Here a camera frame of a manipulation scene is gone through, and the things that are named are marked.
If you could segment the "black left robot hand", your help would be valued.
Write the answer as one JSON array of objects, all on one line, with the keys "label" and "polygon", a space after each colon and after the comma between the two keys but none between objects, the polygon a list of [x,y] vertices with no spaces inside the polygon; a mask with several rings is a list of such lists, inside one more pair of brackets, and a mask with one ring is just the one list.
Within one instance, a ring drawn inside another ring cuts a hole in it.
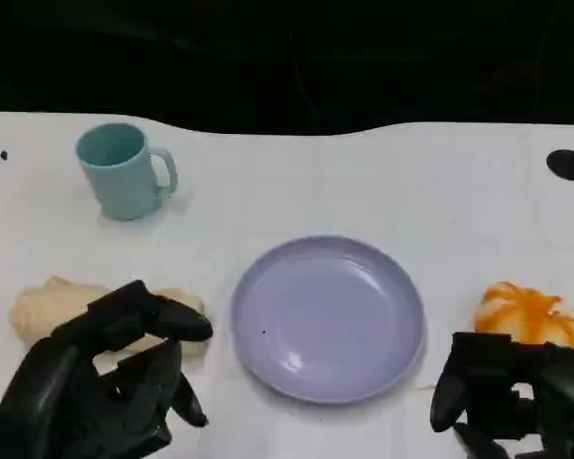
[{"label": "black left robot hand", "polygon": [[28,351],[0,403],[0,458],[145,458],[167,447],[168,411],[208,418],[181,369],[210,321],[141,280],[102,296]]}]

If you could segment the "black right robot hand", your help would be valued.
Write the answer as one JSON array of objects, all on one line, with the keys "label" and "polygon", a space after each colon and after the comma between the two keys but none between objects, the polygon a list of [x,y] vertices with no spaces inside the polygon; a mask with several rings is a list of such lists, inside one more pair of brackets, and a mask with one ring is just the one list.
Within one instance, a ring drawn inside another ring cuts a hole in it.
[{"label": "black right robot hand", "polygon": [[459,332],[434,388],[430,425],[470,458],[505,458],[502,440],[537,434],[528,458],[574,458],[574,349]]}]

